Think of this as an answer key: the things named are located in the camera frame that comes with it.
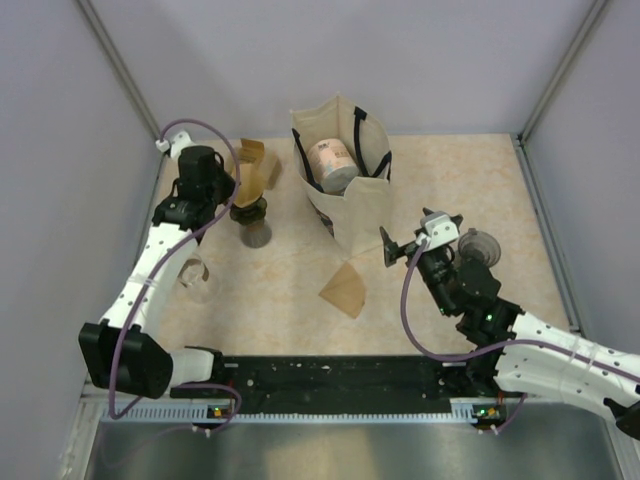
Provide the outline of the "olive green coffee dripper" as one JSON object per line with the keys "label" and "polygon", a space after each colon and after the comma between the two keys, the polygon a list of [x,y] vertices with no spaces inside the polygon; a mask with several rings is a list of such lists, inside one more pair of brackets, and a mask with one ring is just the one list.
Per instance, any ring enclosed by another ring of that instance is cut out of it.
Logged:
{"label": "olive green coffee dripper", "polygon": [[265,219],[267,205],[268,203],[264,197],[259,197],[256,201],[245,207],[239,207],[233,204],[230,209],[230,217],[241,226],[249,226]]}

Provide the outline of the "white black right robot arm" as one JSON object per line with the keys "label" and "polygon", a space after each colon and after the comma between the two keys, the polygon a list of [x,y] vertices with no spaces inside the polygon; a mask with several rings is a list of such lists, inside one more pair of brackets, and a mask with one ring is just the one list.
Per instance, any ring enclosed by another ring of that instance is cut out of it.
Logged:
{"label": "white black right robot arm", "polygon": [[[384,263],[403,259],[407,273],[400,300],[401,323],[410,343],[427,358],[462,363],[476,394],[496,389],[568,404],[612,422],[627,436],[639,437],[639,357],[605,347],[552,326],[499,294],[491,269],[501,248],[490,234],[460,231],[463,218],[425,210],[414,240],[403,245],[380,232]],[[475,350],[438,354],[423,346],[408,318],[408,291],[420,274],[441,315],[454,317],[456,329]]]}

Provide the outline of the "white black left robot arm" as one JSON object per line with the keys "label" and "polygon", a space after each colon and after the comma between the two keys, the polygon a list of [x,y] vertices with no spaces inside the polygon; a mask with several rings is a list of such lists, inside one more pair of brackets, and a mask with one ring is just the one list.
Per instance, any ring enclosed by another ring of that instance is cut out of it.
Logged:
{"label": "white black left robot arm", "polygon": [[82,326],[79,346],[94,386],[157,399],[185,382],[205,396],[226,387],[227,374],[206,349],[174,354],[153,338],[169,293],[195,253],[235,182],[212,147],[191,145],[177,159],[170,194],[155,208],[140,258],[114,303],[96,323]]}

